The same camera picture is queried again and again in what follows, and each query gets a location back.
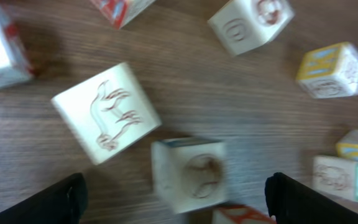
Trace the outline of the wooden block baseball picture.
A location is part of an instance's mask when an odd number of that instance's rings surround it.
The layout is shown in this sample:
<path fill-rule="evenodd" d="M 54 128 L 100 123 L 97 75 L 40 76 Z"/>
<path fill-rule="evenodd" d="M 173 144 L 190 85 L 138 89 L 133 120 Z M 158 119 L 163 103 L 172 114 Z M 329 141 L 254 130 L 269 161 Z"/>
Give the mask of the wooden block baseball picture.
<path fill-rule="evenodd" d="M 227 201 L 222 141 L 189 137 L 151 144 L 154 192 L 173 213 L 186 213 Z"/>

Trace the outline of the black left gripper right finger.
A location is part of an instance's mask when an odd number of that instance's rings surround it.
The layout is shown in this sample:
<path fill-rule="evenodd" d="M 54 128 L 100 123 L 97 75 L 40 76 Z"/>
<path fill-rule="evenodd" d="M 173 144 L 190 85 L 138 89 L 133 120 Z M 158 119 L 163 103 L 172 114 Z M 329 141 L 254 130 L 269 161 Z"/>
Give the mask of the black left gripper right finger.
<path fill-rule="evenodd" d="M 358 224 L 358 213 L 281 172 L 267 178 L 265 201 L 278 224 Z"/>

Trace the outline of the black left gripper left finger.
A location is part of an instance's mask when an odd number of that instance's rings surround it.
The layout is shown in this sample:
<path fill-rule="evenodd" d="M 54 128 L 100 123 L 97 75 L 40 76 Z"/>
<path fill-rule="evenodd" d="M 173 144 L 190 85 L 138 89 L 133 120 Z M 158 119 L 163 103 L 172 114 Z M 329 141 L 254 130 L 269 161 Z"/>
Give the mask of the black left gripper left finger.
<path fill-rule="evenodd" d="M 0 212 L 0 224 L 77 224 L 88 206 L 82 173 L 74 173 Z"/>

